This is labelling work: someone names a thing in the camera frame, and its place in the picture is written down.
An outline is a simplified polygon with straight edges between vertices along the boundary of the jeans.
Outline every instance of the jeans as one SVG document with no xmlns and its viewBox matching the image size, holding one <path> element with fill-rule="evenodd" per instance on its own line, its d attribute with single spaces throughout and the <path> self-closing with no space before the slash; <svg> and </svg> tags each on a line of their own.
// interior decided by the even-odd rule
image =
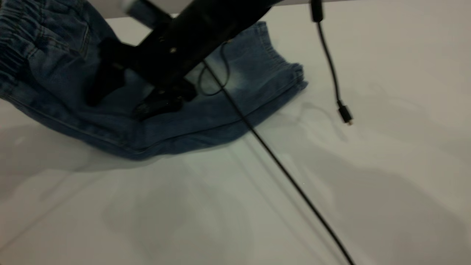
<svg viewBox="0 0 471 265">
<path fill-rule="evenodd" d="M 98 44 L 116 38 L 85 0 L 3 0 L 0 8 L 0 98 L 41 124 L 129 159 L 179 154 L 236 140 L 248 129 L 223 93 L 198 95 L 175 113 L 145 121 L 131 117 L 152 86 L 127 70 L 126 85 L 97 107 L 85 103 L 100 59 Z M 208 58 L 221 80 L 219 49 Z M 226 86 L 257 125 L 303 90 L 302 66 L 287 63 L 258 22 L 225 47 L 231 68 Z M 187 75 L 196 83 L 203 66 Z M 208 71 L 201 89 L 216 91 Z"/>
</svg>

